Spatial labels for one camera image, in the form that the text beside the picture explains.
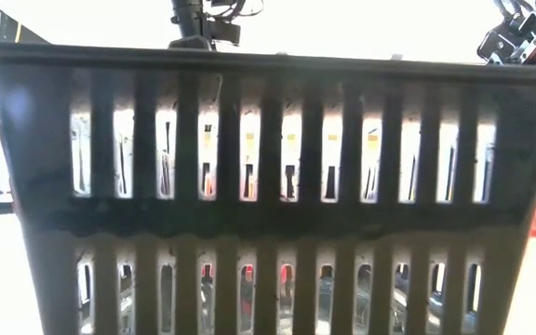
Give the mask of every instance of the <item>black plastic basket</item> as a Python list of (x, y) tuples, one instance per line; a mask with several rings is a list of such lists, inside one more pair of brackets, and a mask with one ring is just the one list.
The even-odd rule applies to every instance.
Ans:
[[(133, 193), (127, 197), (117, 194), (114, 178), (114, 112), (125, 106), (134, 110)], [(169, 199), (159, 195), (155, 137), (155, 115), (165, 107), (177, 115)], [(205, 199), (198, 114), (214, 108), (216, 197)], [(294, 202), (283, 201), (280, 186), (282, 120), (291, 108), (302, 120)], [(240, 195), (246, 109), (259, 111), (261, 120), (256, 201)], [(458, 125), (458, 150), (453, 196), (439, 202), (439, 129), (447, 111)], [(85, 194), (74, 190), (70, 115), (78, 112), (89, 114), (91, 125)], [(336, 199), (326, 202), (321, 143), (324, 115), (332, 112), (342, 116), (342, 150)], [(366, 114), (382, 119), (372, 202), (361, 197)], [(403, 122), (412, 118), (421, 120), (421, 142), (414, 201), (407, 203), (399, 201), (398, 176)], [(496, 127), (493, 167), (489, 196), (476, 202), (477, 127), (485, 123)], [(240, 330), (237, 281), (247, 264), (255, 269), (254, 333), (283, 333), (277, 325), (283, 263), (293, 264), (298, 284), (293, 334), (314, 334), (320, 322), (316, 272), (322, 263), (335, 268), (332, 334), (356, 331), (356, 274), (363, 264), (373, 272), (369, 333), (425, 333), (436, 263), (446, 264), (441, 333), (460, 333), (469, 313), (476, 314), (479, 334), (503, 332), (536, 202), (536, 68), (0, 45), (0, 126), (46, 334), (118, 333), (121, 263), (133, 267), (130, 330), (138, 335), (204, 333), (199, 283), (205, 263), (216, 267), (209, 330), (216, 334)], [(76, 267), (85, 262), (93, 269), (87, 330), (76, 307)], [(396, 262), (410, 267), (404, 312), (393, 298), (402, 289)], [(476, 313), (468, 301), (473, 264), (482, 269)], [(168, 310), (160, 298), (166, 265), (174, 269)], [(166, 317), (174, 324), (169, 330), (161, 325)]]

